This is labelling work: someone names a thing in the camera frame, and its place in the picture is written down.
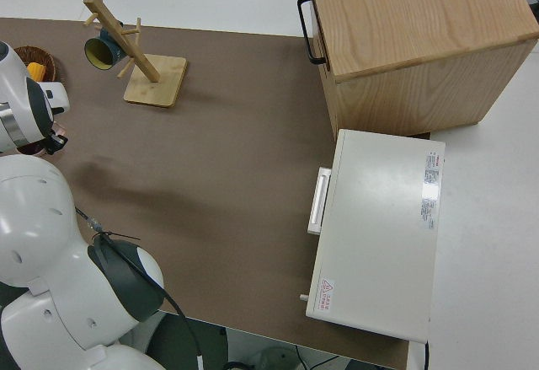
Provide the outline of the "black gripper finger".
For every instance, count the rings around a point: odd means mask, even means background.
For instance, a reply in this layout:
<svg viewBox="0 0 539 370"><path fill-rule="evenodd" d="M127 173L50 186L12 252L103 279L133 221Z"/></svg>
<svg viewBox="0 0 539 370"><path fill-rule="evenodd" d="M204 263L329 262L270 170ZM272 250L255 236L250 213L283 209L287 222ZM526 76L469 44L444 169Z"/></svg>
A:
<svg viewBox="0 0 539 370"><path fill-rule="evenodd" d="M43 148L49 155L62 150L68 142L68 138L62 134L50 131L50 134L43 139Z"/></svg>

